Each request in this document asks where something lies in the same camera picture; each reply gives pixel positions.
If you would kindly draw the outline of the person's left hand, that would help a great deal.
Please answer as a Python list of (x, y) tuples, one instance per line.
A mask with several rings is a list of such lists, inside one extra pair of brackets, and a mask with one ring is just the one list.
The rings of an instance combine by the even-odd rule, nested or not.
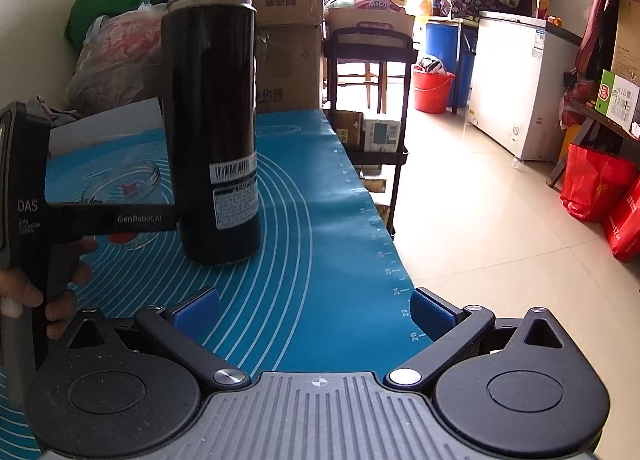
[[(70, 278), (65, 284), (76, 286), (88, 284), (92, 279), (92, 269), (85, 261), (80, 260)], [(11, 319), (20, 317), (25, 307), (34, 309), (43, 303), (42, 292), (35, 287), (27, 275), (18, 267), (10, 265), (6, 257), (1, 257), (1, 298), (10, 300), (10, 307), (2, 309), (1, 315)], [(57, 340), (66, 329), (70, 318), (75, 315), (77, 297), (73, 290), (66, 289), (62, 295), (52, 298), (44, 308), (44, 315), (48, 321), (47, 336)]]

